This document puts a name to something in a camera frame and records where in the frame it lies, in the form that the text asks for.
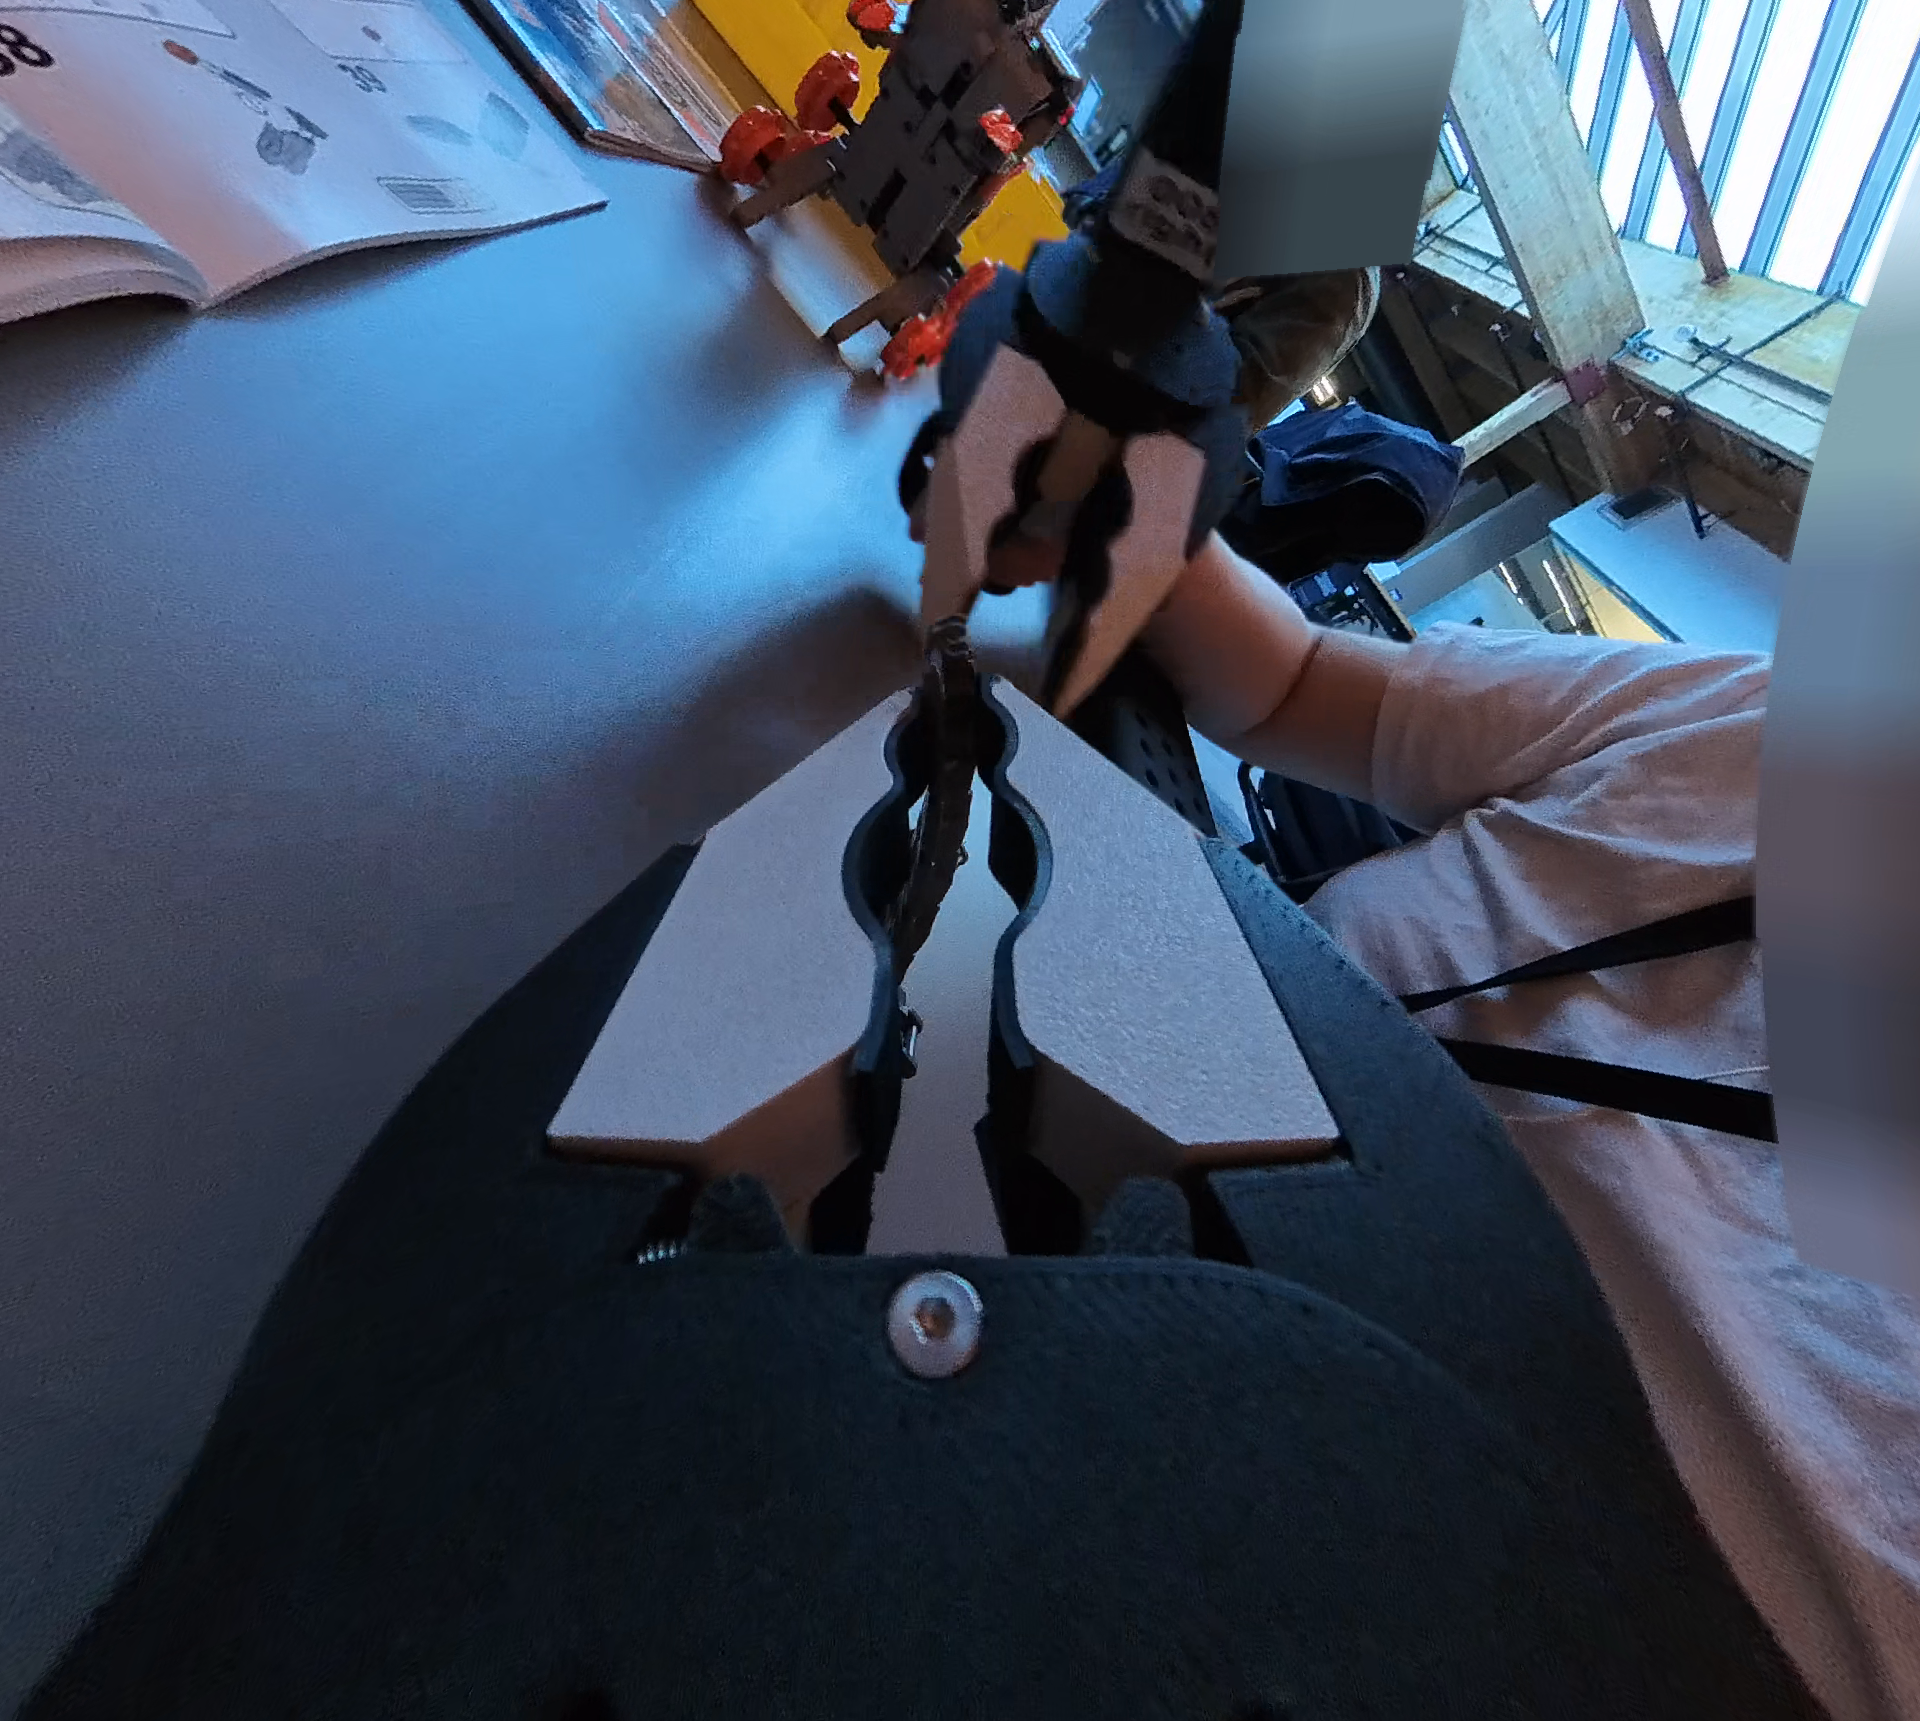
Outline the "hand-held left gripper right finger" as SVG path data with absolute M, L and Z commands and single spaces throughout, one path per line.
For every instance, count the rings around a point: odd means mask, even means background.
M 988 866 L 997 945 L 988 1111 L 1002 1178 L 1066 1190 L 1319 1163 L 1339 1129 L 1209 846 L 1188 819 L 1007 681 Z

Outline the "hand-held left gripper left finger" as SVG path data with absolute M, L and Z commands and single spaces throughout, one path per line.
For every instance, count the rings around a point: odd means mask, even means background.
M 711 829 L 548 1126 L 567 1159 L 748 1175 L 795 1243 L 858 1154 L 853 1062 L 892 983 L 847 884 L 897 784 L 881 698 Z

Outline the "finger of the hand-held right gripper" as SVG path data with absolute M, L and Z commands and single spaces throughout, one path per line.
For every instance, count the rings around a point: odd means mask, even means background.
M 1112 459 L 1112 434 L 1071 411 L 1038 359 L 999 346 L 957 428 L 938 444 L 923 506 L 921 616 L 964 616 L 990 548 L 1010 534 L 1069 549 L 1080 502 Z
M 1071 721 L 1185 574 L 1207 456 L 1188 438 L 1120 444 L 1079 504 L 1054 584 L 1041 701 Z

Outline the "person's right forearm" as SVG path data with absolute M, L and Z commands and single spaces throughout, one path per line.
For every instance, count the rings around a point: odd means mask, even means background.
M 1314 624 L 1283 584 L 1209 534 L 1138 633 L 1218 748 L 1378 805 L 1377 738 L 1414 646 Z

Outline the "grey desk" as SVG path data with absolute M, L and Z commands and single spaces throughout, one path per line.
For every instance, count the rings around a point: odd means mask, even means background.
M 929 380 L 544 132 L 601 211 L 5 327 L 5 1717 L 433 1062 L 914 675 Z

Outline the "dark blue bag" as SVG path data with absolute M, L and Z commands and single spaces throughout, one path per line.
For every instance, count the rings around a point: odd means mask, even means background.
M 1453 506 L 1462 446 L 1347 402 L 1291 411 L 1250 439 L 1222 540 L 1276 582 L 1398 559 Z

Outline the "grey orange toy robot chassis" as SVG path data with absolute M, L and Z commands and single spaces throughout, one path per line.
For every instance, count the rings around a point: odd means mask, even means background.
M 851 0 L 858 51 L 820 54 L 791 112 L 751 105 L 722 134 L 717 172 L 751 191 L 734 223 L 827 196 L 871 232 L 890 279 L 824 339 L 883 326 L 888 378 L 943 355 L 997 275 L 966 232 L 1074 115 L 1086 84 L 1047 31 L 1056 1 Z

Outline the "thin red rod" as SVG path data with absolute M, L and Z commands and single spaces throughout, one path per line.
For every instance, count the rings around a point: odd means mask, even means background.
M 1665 140 L 1669 166 L 1675 172 L 1677 188 L 1683 196 L 1686 223 L 1692 227 L 1692 246 L 1701 275 L 1706 285 L 1725 282 L 1730 273 L 1721 246 L 1713 202 L 1699 158 L 1695 155 L 1683 101 L 1673 77 L 1669 51 L 1661 35 L 1652 0 L 1620 0 L 1629 29 L 1641 59 L 1649 93 L 1652 120 Z

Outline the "open instruction booklet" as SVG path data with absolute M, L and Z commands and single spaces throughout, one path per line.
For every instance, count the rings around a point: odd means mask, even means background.
M 601 210 L 420 0 L 3 0 L 3 320 Z

